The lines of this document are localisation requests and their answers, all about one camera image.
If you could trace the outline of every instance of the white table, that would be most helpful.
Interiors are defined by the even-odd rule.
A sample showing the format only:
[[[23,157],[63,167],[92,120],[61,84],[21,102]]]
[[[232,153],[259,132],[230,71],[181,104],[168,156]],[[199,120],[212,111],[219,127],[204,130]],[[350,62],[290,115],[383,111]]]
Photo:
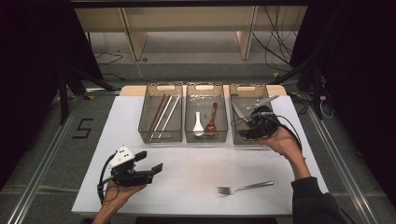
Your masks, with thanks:
[[[287,160],[268,147],[235,146],[231,127],[227,141],[217,144],[144,144],[137,131],[143,96],[118,96],[82,182],[72,212],[97,213],[100,202],[96,185],[107,158],[122,145],[148,156],[136,163],[136,171],[149,170],[163,162],[163,171],[153,183],[133,196],[119,213],[137,217],[280,217],[291,215],[294,177]],[[226,99],[230,114],[229,99]],[[300,135],[303,153],[320,189],[327,187],[306,140],[289,96],[272,102],[276,114],[286,117]],[[220,186],[244,186],[273,180],[273,186],[218,194]]]

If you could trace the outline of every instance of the silver fork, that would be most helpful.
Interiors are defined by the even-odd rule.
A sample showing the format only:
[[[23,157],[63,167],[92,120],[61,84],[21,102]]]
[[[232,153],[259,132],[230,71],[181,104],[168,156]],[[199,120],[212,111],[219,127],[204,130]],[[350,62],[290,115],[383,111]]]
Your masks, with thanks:
[[[234,194],[237,190],[240,189],[255,189],[255,188],[260,188],[260,187],[265,187],[265,186],[270,186],[270,185],[274,185],[274,181],[270,180],[270,181],[265,181],[265,182],[261,182],[258,184],[254,184],[254,185],[247,185],[244,187],[239,187],[239,188],[233,188],[233,187],[218,187],[218,192],[220,194]]]

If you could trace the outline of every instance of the brown spoon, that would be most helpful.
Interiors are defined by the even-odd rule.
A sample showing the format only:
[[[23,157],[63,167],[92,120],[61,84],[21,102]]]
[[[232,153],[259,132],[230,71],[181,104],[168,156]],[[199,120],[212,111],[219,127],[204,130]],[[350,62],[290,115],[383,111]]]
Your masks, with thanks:
[[[216,116],[216,111],[217,110],[218,110],[218,103],[213,103],[212,119],[210,120],[210,122],[205,127],[205,131],[206,132],[215,132],[216,131],[215,116]]]

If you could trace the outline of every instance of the white spoon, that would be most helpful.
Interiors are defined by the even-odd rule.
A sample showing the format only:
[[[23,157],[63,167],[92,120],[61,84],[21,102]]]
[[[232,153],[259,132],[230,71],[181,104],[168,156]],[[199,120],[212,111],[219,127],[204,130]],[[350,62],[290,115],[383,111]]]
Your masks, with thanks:
[[[194,134],[196,136],[201,136],[204,134],[204,127],[202,126],[201,121],[200,121],[200,112],[195,112],[195,116],[196,116],[195,126],[192,129],[192,131],[194,132]]]

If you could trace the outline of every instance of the transparent plastic bin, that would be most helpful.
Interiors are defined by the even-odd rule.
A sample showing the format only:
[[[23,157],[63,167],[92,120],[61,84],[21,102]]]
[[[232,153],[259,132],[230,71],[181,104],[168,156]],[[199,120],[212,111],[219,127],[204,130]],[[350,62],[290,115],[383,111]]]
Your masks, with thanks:
[[[244,114],[244,116],[248,117],[253,111],[247,110],[247,108],[257,104],[258,100],[264,98],[268,98],[268,91],[265,84],[230,85],[230,113],[234,145],[257,144],[253,140],[246,139],[238,133],[238,131],[249,129],[249,127],[242,119],[238,117],[235,110],[233,109],[233,105],[236,105],[239,110]]]
[[[144,143],[181,142],[183,83],[149,83],[138,131]]]
[[[217,110],[214,117],[215,131],[205,129],[210,122],[214,103]],[[203,132],[194,132],[196,112],[200,112],[200,121]],[[228,120],[225,107],[224,90],[222,83],[199,82],[187,83],[185,133],[188,143],[215,143],[225,142],[228,132]]]

